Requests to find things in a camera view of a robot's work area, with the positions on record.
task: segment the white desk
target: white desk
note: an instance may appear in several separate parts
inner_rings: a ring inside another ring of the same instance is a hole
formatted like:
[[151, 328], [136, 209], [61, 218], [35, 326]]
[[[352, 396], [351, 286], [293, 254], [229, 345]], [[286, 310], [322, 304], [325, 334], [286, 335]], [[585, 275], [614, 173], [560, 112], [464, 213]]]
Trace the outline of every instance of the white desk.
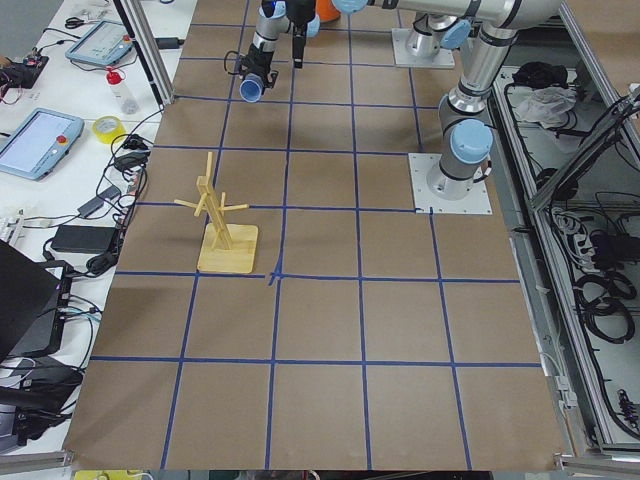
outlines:
[[[155, 0], [147, 0], [142, 2], [142, 5], [155, 36], [185, 38], [196, 2], [197, 0], [178, 0], [170, 4], [161, 4]], [[90, 5], [91, 3], [91, 0], [65, 0], [50, 26], [64, 30], [65, 19], [72, 16], [79, 5]], [[110, 10], [110, 14], [105, 19], [118, 20], [113, 6], [110, 7]], [[89, 28], [91, 28], [90, 25], [82, 26], [75, 30], [69, 30], [69, 32], [82, 35]], [[65, 38], [67, 38], [66, 35], [57, 32], [45, 32], [38, 42], [38, 46], [48, 45]], [[133, 115], [124, 115], [119, 111], [107, 85], [104, 71], [85, 72], [71, 65], [65, 58], [64, 52], [70, 45], [70, 43], [65, 43], [47, 48], [43, 54], [49, 56], [50, 61], [38, 79], [35, 88], [25, 90], [22, 98], [15, 105], [0, 104], [0, 131], [12, 132], [33, 109], [41, 107], [83, 118], [85, 120], [83, 134], [73, 145], [69, 155], [56, 166], [50, 175], [40, 181], [26, 180], [0, 173], [0, 215], [15, 211], [16, 208], [25, 207], [28, 216], [54, 217], [76, 213], [78, 206], [95, 195], [96, 184], [111, 156], [109, 145], [100, 143], [91, 131], [93, 120], [104, 115], [116, 115], [123, 120], [127, 132], [131, 132], [137, 122], [158, 110], [139, 61], [124, 67], [123, 70], [127, 74], [127, 85], [141, 108]], [[161, 52], [171, 78], [175, 74], [180, 53], [181, 50]], [[133, 57], [134, 54], [129, 54], [123, 59], [123, 63], [128, 63]], [[6, 100], [13, 100], [15, 95], [15, 90], [10, 91]], [[153, 141], [160, 120], [161, 114], [154, 116], [145, 122], [137, 130], [137, 133]], [[107, 183], [103, 183], [100, 190], [107, 186]], [[111, 215], [102, 220], [92, 222], [76, 220], [73, 223], [94, 226], [113, 225]], [[41, 261], [42, 245], [54, 233], [54, 228], [24, 229], [24, 236], [18, 240], [16, 247], [31, 259]], [[66, 260], [82, 271], [85, 262], [90, 257], [91, 255], [82, 254], [56, 254], [56, 258]], [[115, 269], [111, 269], [97, 279], [75, 281], [72, 292], [103, 307], [114, 271]], [[69, 322], [65, 325], [62, 346], [54, 357], [68, 365], [79, 365], [87, 351], [90, 339], [88, 321]], [[78, 390], [74, 392], [70, 400], [74, 400], [77, 394]], [[39, 440], [29, 441], [25, 447], [17, 449], [11, 454], [44, 453], [61, 449], [69, 423], [67, 421], [58, 427], [50, 428]], [[69, 478], [69, 470], [55, 469], [34, 472], [33, 474], [20, 474], [16, 478], [37, 478], [38, 480]]]
[[[54, 16], [51, 27], [65, 30], [65, 19], [69, 18], [77, 4], [82, 0], [66, 0]], [[180, 0], [170, 4], [161, 4], [156, 1], [142, 2], [145, 14], [151, 25], [153, 34], [157, 37], [185, 38], [191, 22], [196, 0]], [[113, 6], [109, 7], [110, 14], [105, 20], [119, 20]], [[81, 36], [92, 25], [83, 25], [74, 30], [66, 30], [73, 35]], [[55, 31], [47, 31], [38, 42], [38, 47], [49, 45], [58, 40], [72, 39]], [[24, 90], [22, 98], [15, 105], [0, 106], [0, 131], [11, 133], [22, 119], [26, 118], [36, 107], [48, 108], [75, 115], [87, 120], [95, 120], [105, 115], [116, 115], [122, 120], [140, 121], [158, 110], [155, 98], [149, 87], [149, 82], [138, 59], [133, 65], [122, 68], [126, 73], [126, 84], [132, 91], [140, 105], [140, 110], [131, 115], [123, 114], [109, 89], [105, 79], [104, 70], [85, 72], [74, 66], [64, 56], [71, 47], [67, 42], [62, 45], [54, 45], [46, 48], [42, 54], [50, 57], [49, 63], [43, 70], [40, 78], [31, 90]], [[181, 49], [162, 50], [162, 60], [170, 78], [173, 78], [180, 59]], [[135, 59], [135, 52], [127, 54], [121, 64], [130, 63]], [[81, 65], [83, 68], [93, 68], [91, 65]], [[17, 96], [17, 90], [12, 89], [7, 94], [7, 102], [13, 101]]]

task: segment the plastic bottle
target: plastic bottle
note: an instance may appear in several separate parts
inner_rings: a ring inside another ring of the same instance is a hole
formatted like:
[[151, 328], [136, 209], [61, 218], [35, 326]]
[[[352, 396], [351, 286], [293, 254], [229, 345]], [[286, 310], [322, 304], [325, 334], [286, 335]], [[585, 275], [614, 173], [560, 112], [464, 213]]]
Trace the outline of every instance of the plastic bottle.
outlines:
[[140, 109], [138, 102], [133, 98], [131, 91], [124, 83], [124, 78], [118, 71], [114, 70], [113, 67], [107, 67], [107, 83], [111, 87], [111, 91], [116, 97], [122, 113], [130, 115]]

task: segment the black box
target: black box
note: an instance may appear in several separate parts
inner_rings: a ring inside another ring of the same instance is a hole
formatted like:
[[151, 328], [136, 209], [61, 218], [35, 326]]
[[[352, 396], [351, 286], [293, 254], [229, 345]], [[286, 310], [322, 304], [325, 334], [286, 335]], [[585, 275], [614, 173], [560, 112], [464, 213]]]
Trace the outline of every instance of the black box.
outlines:
[[51, 248], [57, 252], [100, 254], [110, 250], [117, 232], [113, 227], [60, 225]]

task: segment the red bottle cap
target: red bottle cap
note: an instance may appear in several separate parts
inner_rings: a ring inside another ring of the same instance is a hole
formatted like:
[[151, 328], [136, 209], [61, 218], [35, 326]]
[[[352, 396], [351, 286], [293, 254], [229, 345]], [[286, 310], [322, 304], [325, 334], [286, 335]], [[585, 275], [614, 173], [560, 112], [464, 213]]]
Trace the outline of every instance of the red bottle cap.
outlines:
[[117, 85], [122, 80], [120, 74], [116, 72], [113, 67], [107, 67], [107, 82], [109, 82], [109, 85]]

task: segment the blue joint cap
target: blue joint cap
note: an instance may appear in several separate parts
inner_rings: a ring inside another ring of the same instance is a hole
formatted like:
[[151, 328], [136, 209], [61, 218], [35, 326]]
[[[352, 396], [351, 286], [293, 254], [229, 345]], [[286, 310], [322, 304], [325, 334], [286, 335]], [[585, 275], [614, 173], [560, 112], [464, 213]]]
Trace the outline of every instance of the blue joint cap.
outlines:
[[352, 13], [359, 12], [367, 6], [368, 0], [331, 0], [333, 6], [340, 10], [342, 13], [351, 15]]
[[[282, 18], [287, 14], [287, 5], [284, 2], [273, 2], [275, 5], [275, 10], [273, 11], [273, 16], [271, 18]], [[266, 15], [264, 14], [264, 11], [262, 10], [262, 7], [260, 7], [260, 16], [267, 18]]]
[[245, 102], [255, 103], [262, 97], [264, 83], [255, 73], [250, 73], [240, 84], [240, 96]]
[[458, 20], [445, 32], [440, 41], [440, 46], [447, 50], [458, 48], [469, 37], [470, 33], [471, 22], [469, 20]]
[[313, 38], [320, 31], [320, 17], [316, 14], [316, 17], [307, 23], [307, 37]]
[[480, 120], [463, 120], [451, 133], [451, 151], [458, 160], [467, 165], [482, 162], [493, 145], [493, 134]]

